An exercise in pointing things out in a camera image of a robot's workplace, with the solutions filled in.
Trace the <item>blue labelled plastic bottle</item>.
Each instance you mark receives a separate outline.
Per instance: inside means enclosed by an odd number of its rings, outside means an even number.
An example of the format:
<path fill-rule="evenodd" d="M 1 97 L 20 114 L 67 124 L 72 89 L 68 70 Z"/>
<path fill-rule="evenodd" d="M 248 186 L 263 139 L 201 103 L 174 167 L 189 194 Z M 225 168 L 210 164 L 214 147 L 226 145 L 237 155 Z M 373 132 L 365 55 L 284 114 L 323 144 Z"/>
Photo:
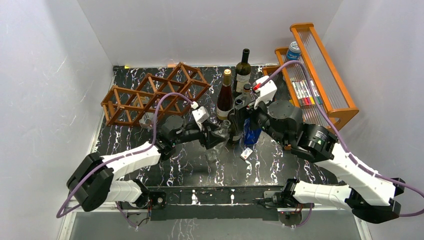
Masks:
<path fill-rule="evenodd" d="M 251 124 L 251 119 L 248 118 L 244 121 L 244 134 L 243 142 L 246 146 L 255 145 L 261 135 L 262 129 Z"/>

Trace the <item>clear glass corked bottle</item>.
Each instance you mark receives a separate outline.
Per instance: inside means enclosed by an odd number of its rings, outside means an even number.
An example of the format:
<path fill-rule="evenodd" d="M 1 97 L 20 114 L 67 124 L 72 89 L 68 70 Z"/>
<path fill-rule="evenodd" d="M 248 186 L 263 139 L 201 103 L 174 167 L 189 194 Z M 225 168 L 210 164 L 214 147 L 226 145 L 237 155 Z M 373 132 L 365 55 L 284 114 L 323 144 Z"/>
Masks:
<path fill-rule="evenodd" d="M 243 91 L 240 95 L 240 101 L 243 106 L 250 104 L 253 101 L 252 97 L 252 86 L 250 83 L 246 83 L 243 86 Z"/>

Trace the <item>silver-capped dark wine bottle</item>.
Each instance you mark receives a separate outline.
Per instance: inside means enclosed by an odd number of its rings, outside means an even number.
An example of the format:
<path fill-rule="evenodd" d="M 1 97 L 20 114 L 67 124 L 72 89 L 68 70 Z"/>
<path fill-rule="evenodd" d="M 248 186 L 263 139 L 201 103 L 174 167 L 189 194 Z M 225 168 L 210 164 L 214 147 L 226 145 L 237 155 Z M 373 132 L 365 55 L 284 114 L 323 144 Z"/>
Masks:
<path fill-rule="evenodd" d="M 231 144 L 236 144 L 240 141 L 242 137 L 243 131 L 238 126 L 237 119 L 236 119 L 236 107 L 238 105 L 241 105 L 243 103 L 243 100 L 240 97 L 237 97 L 234 100 L 233 107 L 228 113 L 228 120 L 231 122 L 230 125 L 230 135 L 228 142 Z"/>

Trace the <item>gold-capped red wine bottle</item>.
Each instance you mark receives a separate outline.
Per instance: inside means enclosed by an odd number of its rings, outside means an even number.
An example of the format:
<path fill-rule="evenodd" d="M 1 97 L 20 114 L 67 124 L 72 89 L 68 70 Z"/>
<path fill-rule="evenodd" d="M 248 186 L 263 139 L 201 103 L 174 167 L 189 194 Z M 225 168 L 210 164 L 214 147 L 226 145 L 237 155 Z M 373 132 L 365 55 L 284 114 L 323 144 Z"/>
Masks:
<path fill-rule="evenodd" d="M 222 86 L 216 103 L 216 116 L 223 121 L 228 118 L 229 112 L 233 107 L 232 97 L 232 72 L 225 69 L 223 72 Z"/>

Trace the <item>dark green wine bottle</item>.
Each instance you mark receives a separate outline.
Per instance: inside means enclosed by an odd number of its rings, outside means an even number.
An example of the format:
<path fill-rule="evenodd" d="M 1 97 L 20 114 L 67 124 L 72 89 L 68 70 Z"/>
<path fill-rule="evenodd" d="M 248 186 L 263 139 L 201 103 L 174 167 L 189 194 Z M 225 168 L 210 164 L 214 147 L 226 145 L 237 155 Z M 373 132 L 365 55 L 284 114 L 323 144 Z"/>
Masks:
<path fill-rule="evenodd" d="M 249 54 L 250 50 L 248 48 L 243 49 L 241 61 L 235 66 L 235 77 L 232 86 L 234 97 L 239 96 L 244 90 L 244 85 L 250 82 L 251 65 L 248 63 Z"/>

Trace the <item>brown wooden wine rack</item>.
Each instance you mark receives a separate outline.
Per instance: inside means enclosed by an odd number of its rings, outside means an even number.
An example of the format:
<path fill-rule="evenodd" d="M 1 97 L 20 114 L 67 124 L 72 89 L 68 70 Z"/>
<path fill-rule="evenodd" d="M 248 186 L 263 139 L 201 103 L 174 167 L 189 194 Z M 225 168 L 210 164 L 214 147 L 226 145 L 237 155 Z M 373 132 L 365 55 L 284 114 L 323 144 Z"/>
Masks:
<path fill-rule="evenodd" d="M 135 127 L 156 109 L 158 120 L 166 115 L 183 116 L 189 111 L 190 105 L 180 96 L 172 95 L 159 103 L 166 94 L 180 93 L 196 102 L 210 87 L 199 68 L 180 62 L 166 77 L 147 73 L 134 89 L 113 85 L 100 105 L 107 126 Z"/>

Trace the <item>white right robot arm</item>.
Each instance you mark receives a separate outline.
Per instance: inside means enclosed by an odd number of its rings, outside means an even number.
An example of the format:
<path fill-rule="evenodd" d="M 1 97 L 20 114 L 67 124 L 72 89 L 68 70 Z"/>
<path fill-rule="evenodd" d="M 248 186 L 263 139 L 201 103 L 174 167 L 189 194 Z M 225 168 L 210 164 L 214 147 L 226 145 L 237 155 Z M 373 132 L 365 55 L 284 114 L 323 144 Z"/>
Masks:
<path fill-rule="evenodd" d="M 287 180 L 284 189 L 265 196 L 268 208 L 321 204 L 350 211 L 357 218 L 380 224 L 400 217 L 401 205 L 395 197 L 404 192 L 399 178 L 384 180 L 370 168 L 360 168 L 351 160 L 338 138 L 325 127 L 305 123 L 303 112 L 287 100 L 271 103 L 236 100 L 234 119 L 243 124 L 249 119 L 291 154 L 322 167 L 344 181 L 344 185 L 312 184 Z"/>

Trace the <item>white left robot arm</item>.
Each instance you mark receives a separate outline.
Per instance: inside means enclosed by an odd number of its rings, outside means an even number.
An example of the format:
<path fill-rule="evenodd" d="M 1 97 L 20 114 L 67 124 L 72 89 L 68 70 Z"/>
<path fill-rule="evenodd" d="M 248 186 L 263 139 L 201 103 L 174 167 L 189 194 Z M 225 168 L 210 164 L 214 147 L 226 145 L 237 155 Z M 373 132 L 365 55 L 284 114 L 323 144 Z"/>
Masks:
<path fill-rule="evenodd" d="M 155 140 L 113 155 L 88 154 L 66 186 L 85 212 L 109 202 L 127 202 L 135 208 L 145 208 L 154 203 L 154 193 L 138 179 L 122 181 L 121 177 L 168 160 L 176 145 L 198 141 L 209 150 L 225 140 L 220 127 L 209 120 L 184 124 L 182 117 L 171 115 L 159 125 Z"/>

